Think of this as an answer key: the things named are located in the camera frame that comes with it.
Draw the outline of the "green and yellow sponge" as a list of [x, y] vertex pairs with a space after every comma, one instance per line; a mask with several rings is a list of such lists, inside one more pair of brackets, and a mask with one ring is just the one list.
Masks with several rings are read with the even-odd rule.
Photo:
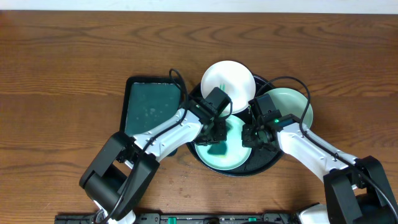
[[212, 144], [207, 153], [212, 156], [224, 157], [227, 154], [228, 146], [225, 141], [218, 144]]

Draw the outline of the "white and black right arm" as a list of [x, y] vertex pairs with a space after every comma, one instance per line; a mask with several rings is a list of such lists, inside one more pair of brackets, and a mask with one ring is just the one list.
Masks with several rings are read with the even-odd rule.
[[295, 214], [297, 223], [397, 223], [397, 202], [381, 163], [326, 142], [296, 116], [263, 116], [242, 130], [243, 146], [274, 146], [296, 158], [322, 182], [325, 204]]

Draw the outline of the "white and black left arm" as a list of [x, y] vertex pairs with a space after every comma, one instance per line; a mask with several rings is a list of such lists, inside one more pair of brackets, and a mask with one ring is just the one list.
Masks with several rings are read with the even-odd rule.
[[162, 159], [179, 146], [208, 135], [222, 110], [200, 105], [180, 108], [158, 126], [128, 136], [114, 133], [80, 178], [79, 185], [104, 213], [101, 223], [134, 223], [132, 211]]

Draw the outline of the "pale green plate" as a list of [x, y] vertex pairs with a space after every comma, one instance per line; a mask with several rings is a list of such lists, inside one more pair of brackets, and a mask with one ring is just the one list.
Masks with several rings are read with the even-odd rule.
[[231, 115], [226, 120], [227, 139], [225, 140], [228, 151], [224, 157], [212, 156], [207, 153], [210, 145], [201, 146], [195, 144], [195, 149], [200, 159], [206, 165], [212, 168], [221, 170], [231, 170], [242, 165], [251, 153], [250, 147], [242, 147], [241, 132], [243, 129], [244, 121]]
[[271, 129], [281, 132], [293, 124], [294, 130], [300, 131], [300, 123], [302, 123], [305, 131], [311, 128], [313, 109], [311, 105], [308, 105], [308, 99], [299, 91], [291, 88], [275, 88], [265, 92], [265, 94], [271, 96], [275, 107], [282, 115], [278, 123], [267, 124]]

